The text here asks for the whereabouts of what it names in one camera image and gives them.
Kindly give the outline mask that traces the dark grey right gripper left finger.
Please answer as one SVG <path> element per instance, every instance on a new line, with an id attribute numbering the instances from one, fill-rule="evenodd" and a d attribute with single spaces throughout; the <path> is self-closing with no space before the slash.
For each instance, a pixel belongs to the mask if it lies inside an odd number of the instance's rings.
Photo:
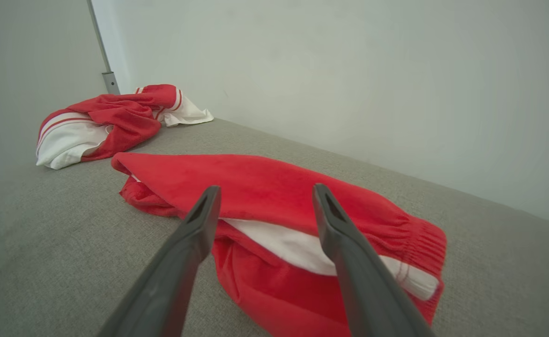
<path id="1" fill-rule="evenodd" d="M 179 337 L 199 265 L 212 251 L 221 189 L 209 186 L 144 269 L 101 337 Z"/>

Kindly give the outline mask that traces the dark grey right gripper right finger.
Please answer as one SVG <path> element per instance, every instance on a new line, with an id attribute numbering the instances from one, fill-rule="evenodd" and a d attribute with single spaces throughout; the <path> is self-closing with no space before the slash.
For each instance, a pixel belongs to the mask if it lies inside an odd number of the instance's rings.
<path id="1" fill-rule="evenodd" d="M 336 267 L 348 327 L 354 337 L 432 337 L 431 327 L 321 183 L 312 202 L 324 254 Z"/>

